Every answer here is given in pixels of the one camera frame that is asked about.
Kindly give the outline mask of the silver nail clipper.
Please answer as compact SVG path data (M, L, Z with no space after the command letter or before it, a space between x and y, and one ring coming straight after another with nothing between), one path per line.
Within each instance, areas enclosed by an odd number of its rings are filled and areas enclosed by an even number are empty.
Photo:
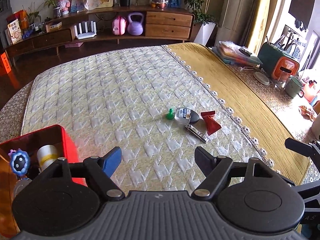
M207 143L209 141L208 135L206 135L206 133L200 132L193 125L188 124L187 126L185 126L185 129L188 130L192 135L200 139L202 142Z

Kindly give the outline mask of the blue spiky toy figure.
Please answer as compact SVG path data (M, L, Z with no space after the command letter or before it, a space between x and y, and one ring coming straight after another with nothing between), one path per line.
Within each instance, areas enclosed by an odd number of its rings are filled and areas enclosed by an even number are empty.
M23 177L27 174L30 166L29 154L20 148L18 150L10 150L8 154L10 157L9 166L18 177Z

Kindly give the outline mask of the red snack packet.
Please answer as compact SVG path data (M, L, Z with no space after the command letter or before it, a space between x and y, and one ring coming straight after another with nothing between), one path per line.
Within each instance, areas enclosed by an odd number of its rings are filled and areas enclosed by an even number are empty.
M206 124L208 136L221 129L221 125L214 119L215 111L201 112L201 116Z

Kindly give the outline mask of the red tin box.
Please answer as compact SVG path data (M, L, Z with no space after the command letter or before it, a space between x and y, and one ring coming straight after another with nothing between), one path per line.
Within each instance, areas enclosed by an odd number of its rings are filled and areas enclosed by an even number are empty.
M39 149L46 145L53 145L57 149L56 157L65 157L70 163L79 161L75 143L58 124L1 143L1 238L11 238L18 233L18 226L11 211L14 187L18 179L10 168L9 153L11 150L21 149L29 154L30 167L26 177L33 180L40 173L44 161L49 159L37 156Z

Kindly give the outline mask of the green pawn piece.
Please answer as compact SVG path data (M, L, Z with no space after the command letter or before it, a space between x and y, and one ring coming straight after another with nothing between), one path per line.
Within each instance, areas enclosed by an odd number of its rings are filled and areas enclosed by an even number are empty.
M173 120L175 118L175 111L173 108L169 109L168 113L165 115L167 120Z

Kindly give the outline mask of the quilted cream yellow mat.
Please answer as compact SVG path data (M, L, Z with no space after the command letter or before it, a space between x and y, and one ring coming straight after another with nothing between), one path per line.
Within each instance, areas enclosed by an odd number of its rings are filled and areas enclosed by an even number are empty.
M221 128L203 143L170 110L215 111ZM54 124L65 128L79 159L118 146L122 161L113 181L124 191L193 191L204 180L194 160L212 155L268 164L266 151L231 107L166 46L109 51L38 75L24 113L22 134Z

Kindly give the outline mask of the mustard yellow table runner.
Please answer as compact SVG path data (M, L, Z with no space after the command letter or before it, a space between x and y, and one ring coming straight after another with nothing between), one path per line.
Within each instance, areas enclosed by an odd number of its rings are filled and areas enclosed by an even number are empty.
M258 139L259 147L266 150L267 158L274 161L274 169L297 185L301 184L310 166L309 160L285 147L285 140L293 135L267 104L210 49L191 42L170 44L168 48L242 119L250 135Z

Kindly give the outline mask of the green mug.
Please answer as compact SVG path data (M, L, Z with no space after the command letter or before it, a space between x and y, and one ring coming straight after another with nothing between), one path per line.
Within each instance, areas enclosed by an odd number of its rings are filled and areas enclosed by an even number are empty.
M293 75L288 78L287 84L285 86L285 92L291 97L299 96L304 97L303 84Z

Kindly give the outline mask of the stack of folders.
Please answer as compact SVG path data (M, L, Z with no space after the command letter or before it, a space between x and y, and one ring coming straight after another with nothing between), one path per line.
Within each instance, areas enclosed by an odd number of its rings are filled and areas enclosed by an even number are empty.
M225 64L244 67L256 67L262 64L257 55L248 51L246 47L241 47L231 41L219 41L212 51Z

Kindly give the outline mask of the green orange storage box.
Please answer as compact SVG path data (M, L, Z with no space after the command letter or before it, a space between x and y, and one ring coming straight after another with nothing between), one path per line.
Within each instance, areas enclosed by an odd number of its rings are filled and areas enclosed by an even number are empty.
M295 76L299 69L299 63L285 51L265 42L258 53L261 61L260 67L273 80L285 81L290 75Z

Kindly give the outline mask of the white wifi router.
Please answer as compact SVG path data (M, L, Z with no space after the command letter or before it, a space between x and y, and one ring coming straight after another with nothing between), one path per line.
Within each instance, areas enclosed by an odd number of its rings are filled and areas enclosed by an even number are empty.
M84 40L93 38L97 35L97 28L95 21L84 21L74 25L75 38L77 40Z

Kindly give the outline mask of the purple kettlebell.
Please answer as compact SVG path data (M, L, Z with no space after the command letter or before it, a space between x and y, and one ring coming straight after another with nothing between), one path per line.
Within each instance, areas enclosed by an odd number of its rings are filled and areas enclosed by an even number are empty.
M133 16L139 16L140 17L140 21L133 21L132 20ZM140 12L133 12L133 13L130 13L127 16L127 19L128 19L128 22L129 22L129 25L127 26L127 32L130 35L133 35L133 36L142 35L142 33L143 33L144 15L142 13L140 13Z

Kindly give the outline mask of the pink toy case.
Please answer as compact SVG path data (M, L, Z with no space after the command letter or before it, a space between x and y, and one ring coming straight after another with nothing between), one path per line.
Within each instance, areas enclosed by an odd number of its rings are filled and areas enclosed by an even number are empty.
M117 15L112 22L112 33L114 35L124 35L126 30L126 18Z

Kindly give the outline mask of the orange gift box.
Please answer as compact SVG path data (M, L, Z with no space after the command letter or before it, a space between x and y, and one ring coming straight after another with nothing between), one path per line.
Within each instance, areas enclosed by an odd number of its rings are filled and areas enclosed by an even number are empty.
M10 61L8 60L6 52L0 57L0 76L8 75L11 72Z

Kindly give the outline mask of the long wooden tv cabinet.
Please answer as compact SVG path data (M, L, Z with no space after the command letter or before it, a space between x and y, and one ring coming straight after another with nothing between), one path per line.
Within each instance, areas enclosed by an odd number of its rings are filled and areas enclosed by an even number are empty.
M140 12L144 15L143 33L139 36L112 33L112 22L117 15L126 18L130 13ZM46 23L47 30L42 34L31 34L16 44L9 45L5 52L9 59L35 51L59 48L62 45L78 43L75 38L74 25L84 21L95 21L97 35L84 39L83 42L124 39L152 39L188 41L193 30L194 15L181 8L153 8L149 5L131 5L129 7L98 8L74 12Z

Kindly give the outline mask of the potted green plant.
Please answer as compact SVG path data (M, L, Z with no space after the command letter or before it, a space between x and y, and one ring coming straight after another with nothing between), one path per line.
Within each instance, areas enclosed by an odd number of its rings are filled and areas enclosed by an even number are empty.
M184 4L193 13L194 24L200 25L194 43L205 46L216 26L215 17L208 12L210 0L184 0Z

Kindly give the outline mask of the snack box on cabinet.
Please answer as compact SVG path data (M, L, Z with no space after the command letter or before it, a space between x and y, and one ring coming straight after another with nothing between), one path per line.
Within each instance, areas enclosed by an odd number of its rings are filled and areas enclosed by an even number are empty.
M17 42L20 42L20 40L22 40L22 32L18 19L8 24L8 34L11 40L11 44L16 44Z

